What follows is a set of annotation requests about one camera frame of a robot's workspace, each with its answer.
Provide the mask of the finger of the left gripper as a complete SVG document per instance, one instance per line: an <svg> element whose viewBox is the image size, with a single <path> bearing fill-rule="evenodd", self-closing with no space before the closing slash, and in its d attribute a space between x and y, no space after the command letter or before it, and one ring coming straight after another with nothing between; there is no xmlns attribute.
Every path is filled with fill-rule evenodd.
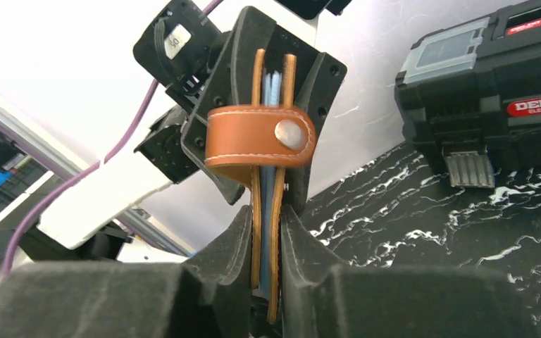
<svg viewBox="0 0 541 338"><path fill-rule="evenodd" d="M213 40L205 64L209 77L200 91L197 104L188 116L186 126L182 129L180 140L184 154L212 180L230 205L234 205L242 197L245 188L240 183L213 173L205 166L208 116L209 112L216 108L248 102L247 98L239 98L238 95L238 89L248 89L249 85L237 80L237 40L238 35L246 32L246 14L259 11L255 6L245 6L239 12L233 28Z"/></svg>
<svg viewBox="0 0 541 338"><path fill-rule="evenodd" d="M319 51L282 27L275 28L267 46L266 60L272 69L281 69L285 54L297 57L294 105L306 111L319 136L338 90L347 74L345 64L326 52ZM288 185L282 202L296 214L304 212L309 192L311 165L288 168Z"/></svg>

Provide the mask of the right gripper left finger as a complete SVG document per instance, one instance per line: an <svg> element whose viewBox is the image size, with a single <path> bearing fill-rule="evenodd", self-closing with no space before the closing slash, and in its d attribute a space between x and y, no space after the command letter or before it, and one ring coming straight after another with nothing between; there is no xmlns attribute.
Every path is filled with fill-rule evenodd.
<svg viewBox="0 0 541 338"><path fill-rule="evenodd" d="M0 337L248 337L251 209L183 263L40 262L0 284Z"/></svg>

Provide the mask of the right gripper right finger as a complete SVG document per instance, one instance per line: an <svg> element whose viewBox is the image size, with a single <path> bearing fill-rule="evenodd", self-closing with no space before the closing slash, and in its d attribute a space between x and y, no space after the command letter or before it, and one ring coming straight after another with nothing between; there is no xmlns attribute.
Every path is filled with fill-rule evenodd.
<svg viewBox="0 0 541 338"><path fill-rule="evenodd" d="M282 209L285 337L536 337L502 273L437 265L356 267Z"/></svg>

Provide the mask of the brown leather card holder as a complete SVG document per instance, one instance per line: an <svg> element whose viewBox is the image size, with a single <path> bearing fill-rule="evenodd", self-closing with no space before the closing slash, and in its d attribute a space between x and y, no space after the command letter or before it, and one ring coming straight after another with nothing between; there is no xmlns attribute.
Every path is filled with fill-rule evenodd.
<svg viewBox="0 0 541 338"><path fill-rule="evenodd" d="M316 129L294 105L297 58L286 54L277 82L263 79L265 50L254 58L251 103L215 108L208 114L205 165L251 192L251 287L267 291L266 320L278 319L280 214L286 169L308 165Z"/></svg>

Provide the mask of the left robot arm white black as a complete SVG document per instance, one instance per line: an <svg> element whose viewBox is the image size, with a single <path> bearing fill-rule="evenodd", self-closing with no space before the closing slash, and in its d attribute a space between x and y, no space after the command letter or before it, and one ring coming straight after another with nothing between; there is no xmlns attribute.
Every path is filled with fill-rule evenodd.
<svg viewBox="0 0 541 338"><path fill-rule="evenodd" d="M105 155L116 147L113 138L124 137L120 123L114 123L113 131L105 132L95 145L96 170L69 179L65 191L41 213L38 229L63 247L77 249L113 222L137 237L136 243L121 251L120 259L127 262L181 261L196 252L199 247L180 232L189 226L188 212L199 209L179 203L198 196L212 205L223 200L203 172L175 184L134 150L138 139L145 137L149 120L142 108L134 118L124 115L122 121L131 135L106 162Z"/></svg>

